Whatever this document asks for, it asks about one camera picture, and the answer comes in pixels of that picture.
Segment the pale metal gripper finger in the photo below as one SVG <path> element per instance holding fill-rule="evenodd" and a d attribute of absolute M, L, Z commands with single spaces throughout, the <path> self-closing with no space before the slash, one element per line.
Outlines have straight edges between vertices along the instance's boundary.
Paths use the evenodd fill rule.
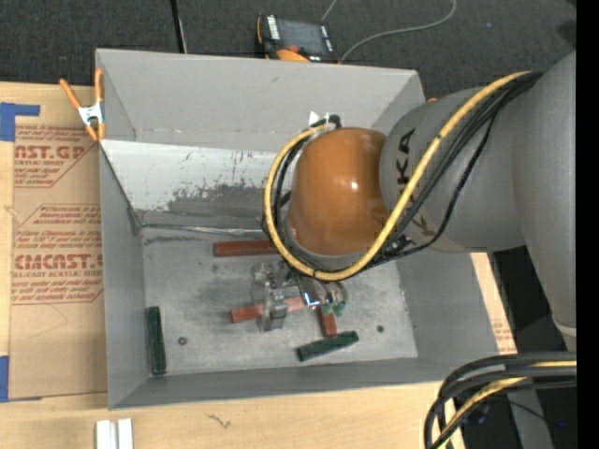
<path fill-rule="evenodd" d="M 288 313 L 288 304 L 285 294 L 282 292 L 269 293 L 263 305 L 260 329 L 262 332 L 270 332 L 284 327 L 285 318 Z"/>
<path fill-rule="evenodd" d="M 272 263 L 259 263 L 251 267 L 252 299 L 277 299 L 281 296 L 281 288 L 277 284 L 277 269 Z"/>

